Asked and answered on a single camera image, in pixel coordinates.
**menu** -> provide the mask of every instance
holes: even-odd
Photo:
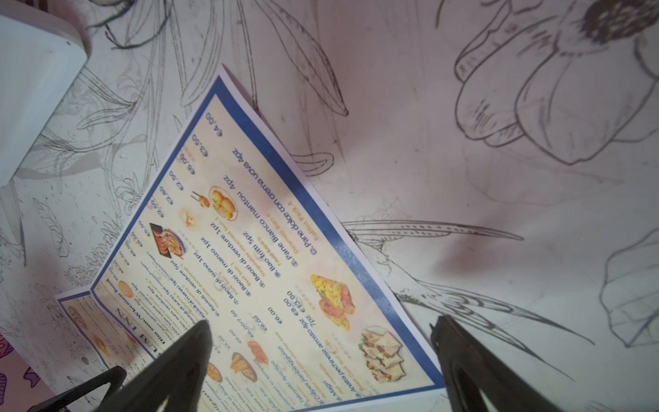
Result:
[[[94,282],[56,298],[129,378],[206,319],[201,411],[444,386],[428,343],[224,70]]]

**paper menu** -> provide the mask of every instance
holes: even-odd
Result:
[[[100,307],[91,292],[60,295],[58,302],[106,366],[119,365],[132,379],[153,361],[137,339]]]
[[[444,385],[429,345],[223,71],[88,295],[72,296],[58,300],[108,366],[139,369],[207,319],[208,410],[307,410]],[[68,309],[77,299],[128,334],[90,338]],[[131,360],[107,350],[131,338]]]

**flower drawing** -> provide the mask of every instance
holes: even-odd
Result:
[[[573,165],[659,129],[659,1],[486,6],[498,10],[455,63],[455,117],[467,138],[493,147],[527,138]]]

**menu blue border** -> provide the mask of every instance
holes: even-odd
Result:
[[[203,114],[206,112],[208,104],[215,96],[217,96],[217,98],[224,105],[226,110],[229,112],[229,115],[233,118],[236,124],[238,124],[238,126],[243,130],[245,135],[247,135],[247,137],[252,141],[255,147],[261,152],[261,154],[267,159],[270,165],[279,174],[279,176],[282,178],[284,183],[289,187],[289,189],[295,195],[297,200],[302,204],[302,207],[306,210],[306,212],[314,220],[314,222],[316,223],[320,231],[323,233],[323,235],[325,235],[327,240],[331,243],[332,247],[337,251],[337,253],[343,259],[346,265],[350,267],[350,270],[354,273],[354,275],[357,277],[359,282],[361,282],[364,288],[366,288],[371,298],[373,298],[373,300],[380,308],[384,316],[387,318],[389,323],[396,330],[396,332],[402,339],[407,349],[412,353],[416,361],[419,363],[419,365],[423,368],[425,373],[433,381],[433,385],[425,386],[423,388],[415,388],[412,390],[393,392],[390,394],[382,394],[378,396],[364,397],[361,399],[354,399],[351,401],[331,403],[329,405],[311,407],[308,409],[298,409],[298,410],[315,411],[319,409],[325,409],[328,407],[337,407],[337,406],[348,405],[352,403],[363,402],[373,399],[380,399],[383,397],[400,396],[404,394],[412,394],[416,392],[425,392],[428,390],[444,388],[445,387],[444,377],[437,370],[434,363],[428,357],[428,354],[425,352],[425,350],[423,350],[419,342],[417,342],[417,340],[415,339],[414,335],[412,335],[410,329],[408,329],[407,325],[405,325],[404,321],[400,318],[394,307],[391,305],[391,302],[389,302],[387,297],[380,289],[380,286],[373,280],[371,275],[368,273],[368,270],[366,270],[366,268],[362,265],[362,263],[359,261],[357,256],[355,256],[355,254],[350,249],[350,247],[345,243],[345,241],[340,236],[340,234],[336,231],[336,229],[331,224],[325,213],[322,211],[322,209],[319,207],[316,201],[312,198],[311,194],[307,191],[307,189],[304,187],[302,182],[300,182],[300,180],[297,178],[295,173],[293,173],[291,168],[286,164],[286,161],[279,155],[279,153],[272,146],[272,144],[270,144],[269,140],[263,135],[261,130],[258,128],[258,126],[254,124],[254,122],[252,121],[252,119],[250,119],[247,113],[244,112],[241,105],[236,101],[235,97],[231,94],[231,92],[229,91],[229,89],[227,88],[227,86],[224,84],[221,77],[219,76],[217,77],[215,83],[213,84],[210,91],[204,98],[204,101],[200,105],[199,110],[197,110],[197,112],[194,114],[192,121],[189,123],[181,139],[178,141],[176,147],[174,147],[174,150],[172,151],[169,159],[167,159],[167,162],[165,163],[165,165],[162,167],[162,170],[158,174],[156,181],[149,188],[149,191],[144,195],[144,197],[142,197],[142,201],[139,207],[137,208],[137,210],[135,210],[132,219],[130,220],[130,224],[119,238],[119,241],[117,242],[117,246],[114,248],[114,250],[112,250],[112,253],[109,255],[109,258],[107,259],[105,265],[103,266],[103,269],[94,280],[91,286],[91,292],[94,298],[96,298],[96,301],[99,303],[99,305],[101,305],[103,309],[105,309],[110,314],[110,316],[112,316],[121,326],[123,326],[124,329],[128,330],[127,328],[125,328],[123,323],[112,313],[112,311],[109,310],[107,307],[105,307],[105,305],[103,305],[101,300],[94,292],[94,288],[101,280],[102,276],[106,272],[109,265],[112,263],[115,255],[119,251],[119,248],[126,240],[126,237],[133,229],[140,214],[148,204],[149,199],[151,199],[154,192],[159,187],[162,179],[165,177],[167,173],[167,170],[169,170],[169,167],[177,158],[178,153],[181,151],[181,148],[187,142],[188,137],[192,134],[192,131],[194,130],[197,122],[199,122],[201,116],[203,116]]]

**table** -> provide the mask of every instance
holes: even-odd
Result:
[[[91,282],[224,64],[424,335],[452,314],[565,410],[658,403],[655,16],[103,3],[51,2],[90,59],[0,189],[0,330],[53,391],[102,371],[53,295]]]

